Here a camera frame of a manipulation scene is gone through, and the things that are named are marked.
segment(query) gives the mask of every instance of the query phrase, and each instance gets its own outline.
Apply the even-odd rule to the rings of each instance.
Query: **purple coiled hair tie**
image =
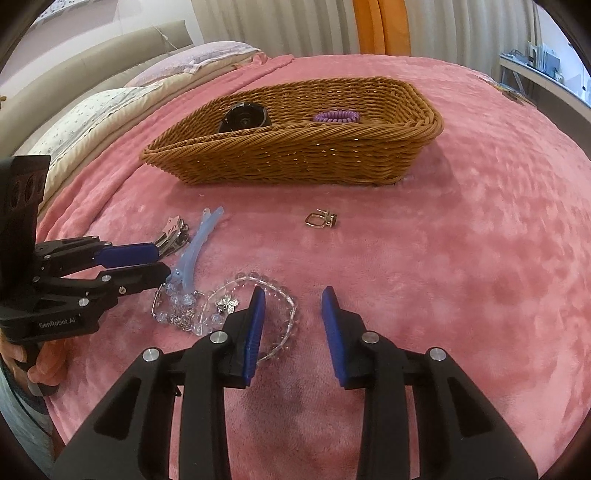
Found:
[[[314,116],[314,122],[337,122],[340,124],[359,123],[361,116],[355,110],[333,110]]]

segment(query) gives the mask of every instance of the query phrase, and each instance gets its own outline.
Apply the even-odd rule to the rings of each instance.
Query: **metal screw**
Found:
[[[228,334],[219,330],[218,332],[213,332],[209,339],[212,343],[223,343],[228,339]]]
[[[447,353],[443,348],[431,348],[429,356],[436,362],[443,362],[447,358]]]
[[[154,360],[157,360],[159,356],[160,352],[156,348],[148,348],[142,353],[142,358],[147,362],[153,362]]]
[[[375,332],[365,332],[362,336],[361,339],[365,342],[365,343],[378,343],[379,342],[379,335]]]

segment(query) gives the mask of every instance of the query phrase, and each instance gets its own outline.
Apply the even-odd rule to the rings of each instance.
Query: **wicker basket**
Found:
[[[218,134],[238,102],[267,108],[272,125]],[[313,122],[345,109],[360,124]],[[408,83],[385,77],[308,80],[218,98],[168,129],[141,160],[188,184],[398,181],[443,131],[441,115]]]

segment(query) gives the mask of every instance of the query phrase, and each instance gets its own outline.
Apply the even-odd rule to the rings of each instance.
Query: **pink fleece bedspread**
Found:
[[[138,161],[152,139],[217,96],[339,76],[412,82],[443,115],[445,131],[397,185],[188,187]],[[152,241],[169,216],[194,226],[204,207],[225,208],[199,258],[197,287],[257,270],[299,299],[292,348],[264,364],[250,389],[226,393],[236,480],[355,477],[363,394],[334,378],[320,316],[326,285],[399,347],[447,349],[542,474],[591,407],[590,200],[591,163],[577,145],[471,70],[430,59],[285,56],[187,92],[130,130],[61,194],[38,239]],[[305,227],[317,208],[337,213],[338,227]],[[50,399],[66,440],[143,349],[195,341],[152,320],[153,294],[123,299],[98,333],[75,340],[69,377]],[[176,462],[175,443],[173,477]]]

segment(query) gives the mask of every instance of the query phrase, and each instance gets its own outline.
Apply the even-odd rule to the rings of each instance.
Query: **bed headboard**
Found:
[[[102,81],[173,51],[172,45],[190,44],[179,20],[120,35],[60,63],[2,103],[0,157],[12,155],[37,128]]]

